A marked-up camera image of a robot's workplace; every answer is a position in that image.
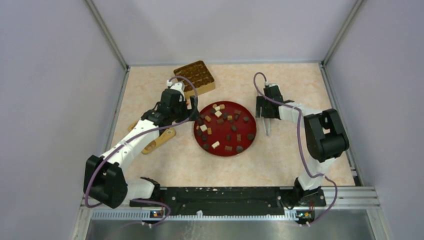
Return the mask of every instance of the metal frame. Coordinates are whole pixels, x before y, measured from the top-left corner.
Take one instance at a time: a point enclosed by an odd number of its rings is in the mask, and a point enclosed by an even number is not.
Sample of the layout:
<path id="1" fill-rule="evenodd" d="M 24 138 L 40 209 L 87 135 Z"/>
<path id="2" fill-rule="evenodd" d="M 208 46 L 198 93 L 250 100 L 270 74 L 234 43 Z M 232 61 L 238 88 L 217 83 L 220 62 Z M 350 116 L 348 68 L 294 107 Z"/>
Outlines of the metal frame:
<path id="1" fill-rule="evenodd" d="M 104 152 L 111 149 L 111 146 L 112 146 L 112 140 L 114 138 L 115 128 L 117 126 L 118 116 L 121 110 L 122 100 L 124 99 L 124 92 L 125 92 L 125 88 L 127 87 L 127 81 L 129 76 L 130 76 L 130 67 L 126 69 L 125 74 L 123 76 L 123 81 L 119 90 L 118 100 L 116 102 L 116 106 L 114 108 L 115 110 L 113 112 L 112 124 L 110 125 L 109 132 L 107 133 L 107 142 L 106 142 L 106 145 L 104 146 Z"/>
<path id="2" fill-rule="evenodd" d="M 99 10 L 97 9 L 93 0 L 84 0 L 84 2 L 87 8 L 90 10 L 95 22 L 98 24 L 98 27 L 100 28 L 100 31 L 103 34 L 104 39 L 106 40 L 107 44 L 109 45 L 110 49 L 112 50 L 119 64 L 123 67 L 123 69 L 128 70 L 129 66 L 127 62 L 125 61 L 121 51 L 119 50 L 118 45 L 116 44 L 114 38 L 112 37 L 111 32 L 109 32 L 109 29 L 106 26 L 105 21 L 103 21 L 103 18 L 100 15 Z"/>
<path id="3" fill-rule="evenodd" d="M 124 79 L 122 81 L 120 93 L 119 93 L 119 99 L 115 106 L 115 112 L 114 117 L 112 121 L 112 125 L 109 130 L 108 139 L 105 148 L 108 149 L 111 145 L 112 139 L 113 139 L 113 133 L 115 131 L 115 126 L 117 123 L 119 111 L 121 108 L 121 103 L 124 97 L 124 91 L 127 85 L 127 80 L 130 72 L 130 67 L 127 65 L 124 57 L 122 56 L 117 44 L 115 43 L 111 33 L 109 32 L 108 28 L 106 27 L 105 22 L 103 21 L 98 9 L 96 8 L 95 4 L 93 3 L 93 0 L 84 0 L 86 3 L 88 9 L 92 13 L 95 21 L 99 25 L 100 30 L 102 31 L 102 34 L 105 38 L 105 40 L 108 42 L 112 52 L 114 53 L 115 57 L 121 64 L 121 66 L 126 70 Z M 321 74 L 325 83 L 325 87 L 328 93 L 328 97 L 330 99 L 330 103 L 333 108 L 337 109 L 340 112 L 340 117 L 343 123 L 343 110 L 339 107 L 339 101 L 337 98 L 336 93 L 333 90 L 332 81 L 327 71 L 327 64 L 331 61 L 334 53 L 336 52 L 339 44 L 346 36 L 346 33 L 348 32 L 350 26 L 352 25 L 358 11 L 363 7 L 365 3 L 365 0 L 357 0 L 354 4 L 352 10 L 350 11 L 347 19 L 345 20 L 343 26 L 341 27 L 339 33 L 337 34 L 336 38 L 334 39 L 333 44 L 331 45 L 330 49 L 328 50 L 325 58 L 320 63 L 319 67 L 321 70 Z M 349 130 L 346 129 L 346 134 L 349 136 Z M 371 225 L 371 228 L 374 233 L 374 237 L 377 240 L 386 240 L 386 239 L 393 239 L 391 231 L 387 225 L 387 222 L 384 218 L 383 211 L 376 193 L 376 190 L 372 186 L 361 186 L 362 183 L 360 181 L 359 176 L 361 176 L 361 171 L 358 168 L 358 165 L 355 162 L 355 153 L 350 148 L 347 152 L 347 158 L 349 160 L 349 163 L 351 165 L 352 175 L 357 176 L 355 183 L 357 186 L 348 186 L 348 187 L 338 187 L 338 195 L 337 195 L 337 201 L 335 202 L 335 205 L 332 209 L 334 210 L 367 210 L 369 222 Z M 323 187 L 323 192 L 326 197 L 326 199 L 332 199 L 335 195 L 335 189 L 333 187 Z M 326 209 L 326 207 L 316 207 L 317 210 L 323 210 Z M 304 207 L 295 207 L 293 211 L 303 211 L 306 210 Z M 187 216 L 187 217 L 172 217 L 170 218 L 175 220 L 211 220 L 219 221 L 219 220 L 247 220 L 247 219 L 254 219 L 254 220 L 293 220 L 293 212 L 289 211 L 288 209 L 285 209 L 287 212 L 286 215 L 276 216 L 276 217 L 269 217 L 269 216 L 224 216 L 224 217 L 210 217 L 210 216 L 203 216 L 203 215 L 194 215 L 194 216 Z M 119 206 L 116 209 L 109 209 L 105 206 L 99 206 L 96 209 L 90 209 L 84 206 L 84 201 L 81 202 L 81 206 L 79 208 L 78 217 L 76 220 L 76 224 L 74 227 L 72 239 L 73 240 L 85 240 L 87 236 L 87 232 L 89 230 L 89 224 L 90 220 L 92 219 L 92 216 L 95 217 L 101 216 L 103 219 L 117 219 L 117 216 L 131 216 L 131 215 L 125 215 L 128 213 L 139 213 L 141 215 L 137 216 L 143 216 L 141 210 L 134 209 L 132 207 L 129 207 L 129 200 L 125 201 L 121 206 Z"/>

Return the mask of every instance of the red plate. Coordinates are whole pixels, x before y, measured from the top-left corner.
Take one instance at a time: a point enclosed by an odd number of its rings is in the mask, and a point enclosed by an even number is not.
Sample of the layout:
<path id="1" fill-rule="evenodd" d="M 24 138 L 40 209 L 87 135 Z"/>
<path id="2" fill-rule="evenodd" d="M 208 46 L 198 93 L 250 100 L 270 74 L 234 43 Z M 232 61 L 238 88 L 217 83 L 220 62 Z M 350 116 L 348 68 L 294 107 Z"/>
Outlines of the red plate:
<path id="1" fill-rule="evenodd" d="M 222 119 L 222 116 L 217 117 L 214 113 L 211 113 L 212 105 L 225 105 L 224 110 L 220 110 L 222 114 L 227 113 L 228 115 L 231 115 L 233 118 L 233 123 L 230 123 L 228 120 L 224 120 L 224 123 L 218 124 L 217 120 Z M 236 114 L 234 113 L 235 110 L 241 111 L 240 116 L 238 117 L 238 120 L 235 119 Z M 252 116 L 252 114 L 247 110 L 244 106 L 232 102 L 232 101 L 217 101 L 214 103 L 209 104 L 205 108 L 203 108 L 202 111 L 200 111 L 200 114 L 203 114 L 205 116 L 209 116 L 212 120 L 210 122 L 206 121 L 205 119 L 202 119 L 204 124 L 212 129 L 212 134 L 208 135 L 207 131 L 202 132 L 202 136 L 206 136 L 207 140 L 203 141 L 201 136 L 198 136 L 196 127 L 199 125 L 199 123 L 196 121 L 194 123 L 194 137 L 196 138 L 197 143 L 200 145 L 200 147 L 203 148 L 203 145 L 205 143 L 209 144 L 209 149 L 206 150 L 208 153 L 211 153 L 213 155 L 222 156 L 222 157 L 229 157 L 237 155 L 236 147 L 241 146 L 243 147 L 243 151 L 248 149 L 248 147 L 252 144 L 253 140 L 248 140 L 248 134 L 253 134 L 256 136 L 256 122 L 255 118 Z M 243 120 L 244 117 L 248 117 L 249 120 L 246 122 Z M 231 126 L 236 127 L 236 132 L 231 130 Z M 226 139 L 227 135 L 230 135 L 230 141 Z M 241 141 L 237 141 L 237 134 L 241 135 Z M 213 148 L 212 144 L 214 144 L 216 141 L 219 141 L 219 146 L 217 148 Z M 225 147 L 229 146 L 232 147 L 231 151 L 225 150 Z"/>

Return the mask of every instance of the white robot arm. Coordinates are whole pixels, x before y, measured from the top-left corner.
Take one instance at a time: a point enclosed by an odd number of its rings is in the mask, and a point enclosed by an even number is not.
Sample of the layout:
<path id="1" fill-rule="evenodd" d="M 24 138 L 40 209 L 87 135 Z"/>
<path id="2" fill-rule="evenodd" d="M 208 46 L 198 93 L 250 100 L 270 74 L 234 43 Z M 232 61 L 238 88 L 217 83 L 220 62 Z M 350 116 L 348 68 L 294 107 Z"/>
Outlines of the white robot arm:
<path id="1" fill-rule="evenodd" d="M 120 142 L 100 157 L 92 155 L 85 164 L 83 191 L 89 189 L 89 196 L 111 207 L 118 207 L 125 199 L 128 186 L 124 172 L 133 160 L 153 140 L 167 129 L 174 121 L 179 123 L 188 118 L 195 121 L 199 118 L 197 99 L 190 97 L 192 109 L 187 108 L 182 82 L 167 82 L 160 101 L 155 108 L 145 112 L 135 127 Z M 139 179 L 136 198 L 149 199 L 155 188 L 154 181 L 148 178 Z"/>
<path id="2" fill-rule="evenodd" d="M 349 140 L 335 109 L 322 111 L 291 100 L 284 101 L 280 87 L 267 81 L 263 93 L 266 97 L 282 103 L 282 105 L 277 105 L 263 96 L 256 97 L 256 117 L 263 117 L 264 122 L 269 119 L 280 119 L 298 124 L 298 110 L 301 110 L 299 127 L 305 128 L 306 145 L 309 152 L 306 165 L 310 173 L 308 174 L 306 169 L 303 170 L 294 182 L 296 198 L 302 202 L 302 199 L 318 192 L 324 179 L 323 175 L 328 172 L 336 158 L 349 148 Z M 265 124 L 267 135 L 270 132 L 269 129 L 270 126 Z M 329 130 L 329 132 L 324 133 L 323 129 Z"/>

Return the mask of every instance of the gray wall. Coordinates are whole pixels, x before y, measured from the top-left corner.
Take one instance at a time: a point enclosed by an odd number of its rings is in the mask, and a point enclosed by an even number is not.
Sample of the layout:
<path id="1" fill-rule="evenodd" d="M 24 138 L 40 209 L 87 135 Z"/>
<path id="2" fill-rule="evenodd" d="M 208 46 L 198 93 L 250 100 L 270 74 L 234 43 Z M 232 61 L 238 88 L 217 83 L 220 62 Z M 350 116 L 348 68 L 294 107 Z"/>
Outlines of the gray wall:
<path id="1" fill-rule="evenodd" d="M 94 0 L 130 65 L 322 60 L 355 0 Z"/>
<path id="2" fill-rule="evenodd" d="M 367 185 L 396 239 L 422 239 L 424 1 L 367 1 L 329 74 Z"/>
<path id="3" fill-rule="evenodd" d="M 123 79 L 82 0 L 0 2 L 0 238 L 68 239 Z"/>

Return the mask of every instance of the purple cable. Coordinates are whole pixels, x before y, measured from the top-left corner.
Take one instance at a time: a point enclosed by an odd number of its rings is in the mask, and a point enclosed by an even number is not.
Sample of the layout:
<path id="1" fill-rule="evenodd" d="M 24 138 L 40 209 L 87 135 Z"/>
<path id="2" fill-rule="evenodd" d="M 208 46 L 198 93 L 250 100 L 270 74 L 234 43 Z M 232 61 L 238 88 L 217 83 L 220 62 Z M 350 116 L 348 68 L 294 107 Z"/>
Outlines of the purple cable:
<path id="1" fill-rule="evenodd" d="M 172 81 L 172 80 L 174 80 L 174 79 L 178 79 L 178 78 L 180 78 L 180 79 L 183 79 L 183 80 L 185 80 L 192 88 L 193 88 L 193 90 L 194 90 L 194 95 L 195 95 L 195 106 L 191 106 L 191 108 L 194 110 L 194 108 L 197 108 L 197 105 L 198 105 L 198 102 L 199 102 L 199 100 L 198 100 L 198 91 L 196 90 L 196 88 L 195 88 L 195 86 L 193 85 L 193 83 L 190 81 L 190 80 L 188 80 L 186 77 L 183 77 L 183 76 L 173 76 L 173 77 L 171 77 L 169 80 L 168 80 L 168 82 L 170 82 L 170 81 Z M 136 139 L 136 138 L 139 138 L 139 137 L 141 137 L 141 136 L 143 136 L 143 135 L 145 135 L 145 134 L 148 134 L 148 133 L 151 133 L 151 132 L 154 132 L 154 131 L 158 131 L 158 130 L 163 130 L 163 129 L 168 129 L 168 128 L 173 128 L 173 127 L 176 127 L 176 126 L 179 126 L 179 125 L 181 125 L 181 124 L 183 124 L 183 123 L 185 123 L 185 122 L 187 122 L 188 120 L 189 120 L 189 118 L 190 117 L 188 117 L 187 119 L 185 119 L 185 120 L 183 120 L 183 121 L 181 121 L 181 122 L 179 122 L 179 123 L 175 123 L 175 124 L 172 124 L 172 125 L 169 125 L 169 126 L 161 126 L 161 127 L 158 127 L 158 128 L 153 128 L 153 129 L 150 129 L 150 130 L 146 130 L 146 131 L 143 131 L 143 132 L 140 132 L 139 134 L 137 134 L 137 135 L 135 135 L 135 136 L 133 136 L 133 137 L 131 137 L 130 139 L 128 139 L 127 141 L 126 141 L 126 143 L 127 144 L 129 144 L 129 143 L 131 143 L 134 139 Z M 93 174 L 92 174 L 92 176 L 91 176 L 91 178 L 90 178 L 90 181 L 88 182 L 88 185 L 87 185 L 87 189 L 85 190 L 85 197 L 84 197 L 84 203 L 85 203 L 85 206 L 87 207 L 87 208 L 89 208 L 89 209 L 91 209 L 91 208 L 95 208 L 95 207 L 97 207 L 97 206 L 99 206 L 99 205 L 101 205 L 102 203 L 101 202 L 99 202 L 99 203 L 97 203 L 97 204 L 94 204 L 94 205 L 90 205 L 89 204 L 89 194 L 90 194 L 90 190 L 91 190 L 91 188 L 92 188 L 92 186 L 93 186 L 93 182 L 94 182 L 94 179 L 96 178 L 96 176 L 97 176 L 97 174 L 100 172 L 100 169 L 102 169 L 102 167 L 103 167 L 103 165 L 105 165 L 105 163 L 113 156 L 113 155 L 115 155 L 120 149 L 122 149 L 124 147 L 124 145 L 119 145 L 117 148 L 115 148 L 108 156 L 106 156 L 104 159 L 103 159 L 103 161 L 98 165 L 98 167 L 94 170 L 94 172 L 93 172 Z"/>
<path id="2" fill-rule="evenodd" d="M 159 201 L 142 200 L 142 199 L 133 199 L 132 201 L 133 202 L 137 202 L 137 203 L 141 203 L 141 204 L 156 204 L 156 205 L 160 205 L 160 206 L 166 208 L 167 211 L 166 211 L 165 217 L 162 218 L 160 221 L 152 224 L 151 227 L 154 227 L 154 226 L 157 226 L 159 224 L 162 224 L 164 222 L 164 220 L 167 219 L 171 215 L 171 208 L 170 208 L 170 206 L 166 205 L 165 203 L 162 203 L 162 202 L 159 202 Z M 143 221 L 131 221 L 131 222 L 128 222 L 128 223 L 120 226 L 118 229 L 116 229 L 115 231 L 113 231 L 111 234 L 109 234 L 105 238 L 105 240 L 111 238 L 113 235 L 115 235 L 117 232 L 121 231 L 122 229 L 124 229 L 124 228 L 126 228 L 128 226 L 134 225 L 134 224 L 142 224 L 143 225 Z"/>
<path id="3" fill-rule="evenodd" d="M 338 193 L 338 188 L 337 188 L 337 184 L 333 181 L 333 180 L 331 180 L 331 179 L 329 179 L 326 175 L 324 175 L 323 173 L 318 173 L 318 174 L 316 174 L 316 175 L 312 175 L 312 173 L 309 171 L 309 168 L 308 168 L 308 165 L 307 165 L 307 163 L 306 163 L 306 160 L 305 160 L 305 156 L 304 156 L 304 152 L 303 152 L 303 149 L 302 149 L 302 141 L 301 141 L 301 121 L 302 121 L 302 110 L 300 109 L 300 108 L 298 108 L 298 107 L 296 107 L 296 106 L 292 106 L 292 105 L 288 105 L 288 104 L 284 104 L 284 103 L 282 103 L 282 102 L 279 102 L 279 101 L 276 101 L 276 100 L 274 100 L 274 99 L 271 99 L 271 98 L 269 98 L 269 97 L 267 97 L 267 96 L 265 96 L 262 92 L 261 92 L 261 90 L 259 90 L 259 88 L 258 88 L 258 85 L 256 85 L 256 76 L 257 75 L 262 75 L 263 76 L 263 78 L 265 79 L 265 82 L 268 82 L 267 81 L 267 77 L 265 76 L 265 74 L 263 74 L 262 72 L 257 72 L 257 73 L 255 73 L 255 75 L 253 76 L 253 84 L 254 84 L 254 87 L 256 88 L 256 91 L 264 98 L 264 99 L 266 99 L 266 100 L 268 100 L 268 101 L 270 101 L 271 103 L 274 103 L 274 104 L 277 104 L 277 105 L 279 105 L 279 106 L 284 106 L 284 107 L 287 107 L 287 108 L 291 108 L 291 109 L 294 109 L 294 110 L 296 110 L 296 111 L 298 111 L 299 112 L 299 116 L 297 117 L 297 145 L 299 146 L 299 153 L 300 153 L 300 158 L 301 158 L 301 160 L 302 160 L 302 164 L 303 164 L 303 167 L 305 168 L 305 170 L 306 170 L 306 173 L 307 173 L 307 175 L 310 177 L 310 178 L 312 178 L 312 179 L 315 179 L 315 178 L 318 178 L 318 177 L 322 177 L 322 176 L 324 176 L 324 178 L 327 180 L 327 181 L 329 181 L 330 183 L 332 183 L 333 185 L 334 185 L 334 199 L 332 200 L 332 202 L 331 202 L 331 204 L 328 206 L 328 208 L 319 216 L 319 217 L 317 217 L 316 219 L 315 219 L 315 221 L 313 221 L 313 222 L 311 222 L 310 224 L 309 224 L 309 226 L 311 226 L 312 224 L 314 224 L 314 223 L 316 223 L 318 220 L 320 220 L 323 216 L 325 216 L 328 212 L 329 212 L 329 210 L 334 206 L 334 204 L 336 203 L 336 200 L 337 200 L 337 193 Z"/>

